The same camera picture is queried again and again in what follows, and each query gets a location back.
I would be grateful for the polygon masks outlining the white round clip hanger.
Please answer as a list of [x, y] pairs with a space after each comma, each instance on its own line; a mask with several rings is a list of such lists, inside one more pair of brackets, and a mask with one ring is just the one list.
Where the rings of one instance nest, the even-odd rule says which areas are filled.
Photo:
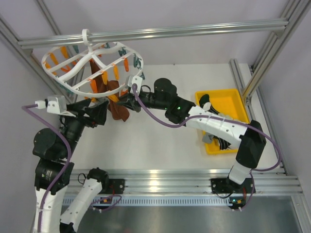
[[[71, 94], [84, 98], [110, 97], [116, 93], [126, 93], [125, 81], [130, 75], [145, 79], [142, 56], [121, 42], [83, 44], [84, 49], [75, 55], [69, 55], [65, 46], [51, 48], [41, 59], [41, 65], [46, 74], [58, 85]], [[92, 60], [100, 70], [91, 74], [89, 61]], [[116, 80], [119, 87], [95, 94], [90, 83], [102, 74], [105, 81]]]

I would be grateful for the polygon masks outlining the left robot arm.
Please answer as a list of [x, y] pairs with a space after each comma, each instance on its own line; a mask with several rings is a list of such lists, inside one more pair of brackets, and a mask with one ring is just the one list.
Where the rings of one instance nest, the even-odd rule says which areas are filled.
[[106, 98], [82, 100], [67, 105], [70, 116], [60, 116], [59, 129], [47, 126], [34, 137], [33, 155], [39, 157], [35, 169], [35, 233], [75, 233], [94, 198], [110, 187], [108, 173], [93, 168], [66, 211], [62, 211], [74, 163], [74, 150], [86, 127], [104, 125], [109, 102]]

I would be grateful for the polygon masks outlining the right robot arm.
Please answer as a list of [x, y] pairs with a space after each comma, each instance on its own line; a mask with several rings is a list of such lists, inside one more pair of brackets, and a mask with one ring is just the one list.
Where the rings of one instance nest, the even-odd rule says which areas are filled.
[[266, 146], [261, 124], [255, 120], [246, 124], [205, 110], [179, 97], [176, 86], [166, 78], [154, 82], [153, 92], [143, 91], [141, 83], [142, 78], [138, 76], [129, 79], [128, 91], [119, 98], [117, 104], [136, 112], [144, 110], [164, 126], [198, 129], [228, 142], [238, 152], [226, 185], [235, 193], [243, 189], [245, 179], [257, 168]]

